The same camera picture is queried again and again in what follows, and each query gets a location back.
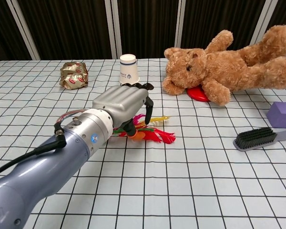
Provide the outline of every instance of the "crumpled gold wrapper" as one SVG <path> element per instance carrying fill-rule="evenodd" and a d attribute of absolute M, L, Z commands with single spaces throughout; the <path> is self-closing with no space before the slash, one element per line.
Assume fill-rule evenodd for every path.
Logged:
<path fill-rule="evenodd" d="M 59 83 L 66 89 L 78 89 L 88 85 L 88 71 L 83 62 L 67 62 L 61 68 Z"/>

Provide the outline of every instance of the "red frisbee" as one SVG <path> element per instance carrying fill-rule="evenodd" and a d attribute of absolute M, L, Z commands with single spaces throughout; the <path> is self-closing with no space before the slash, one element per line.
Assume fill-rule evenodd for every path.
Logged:
<path fill-rule="evenodd" d="M 195 99 L 197 101 L 200 101 L 200 102 L 209 102 L 210 101 L 208 99 L 208 97 L 206 97 L 201 85 L 199 85 L 197 87 L 193 87 L 193 88 L 188 88 L 186 90 L 186 92 L 189 95 L 189 97 L 191 97 L 192 99 Z"/>

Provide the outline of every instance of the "teddy bear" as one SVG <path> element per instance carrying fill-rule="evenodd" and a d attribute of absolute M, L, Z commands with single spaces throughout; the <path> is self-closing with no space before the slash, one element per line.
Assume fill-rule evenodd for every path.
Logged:
<path fill-rule="evenodd" d="M 271 27 L 256 44 L 226 50 L 232 42 L 232 32 L 222 30 L 205 49 L 166 49 L 164 91 L 179 95 L 200 86 L 209 101 L 225 106 L 236 91 L 286 89 L 286 25 Z"/>

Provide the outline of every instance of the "purple block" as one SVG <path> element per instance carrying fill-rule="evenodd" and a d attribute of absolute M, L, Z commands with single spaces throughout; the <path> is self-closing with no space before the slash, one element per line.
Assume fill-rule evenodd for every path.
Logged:
<path fill-rule="evenodd" d="M 273 128 L 286 128 L 286 102 L 274 102 L 267 118 Z"/>

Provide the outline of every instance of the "table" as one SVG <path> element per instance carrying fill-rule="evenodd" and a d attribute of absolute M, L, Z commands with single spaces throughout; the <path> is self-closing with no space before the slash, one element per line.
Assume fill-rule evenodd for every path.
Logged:
<path fill-rule="evenodd" d="M 90 108 L 119 84 L 118 60 L 79 60 L 89 86 L 64 90 L 60 68 L 69 61 L 0 62 L 0 166 L 47 140 L 61 114 Z M 138 60 L 140 81 L 155 87 L 153 116 L 171 117 L 159 129 L 176 141 L 110 138 L 36 205 L 25 229 L 286 229 L 286 141 L 244 153 L 232 144 L 236 133 L 269 126 L 266 112 L 286 90 L 238 92 L 218 107 L 163 92 L 165 65 Z"/>

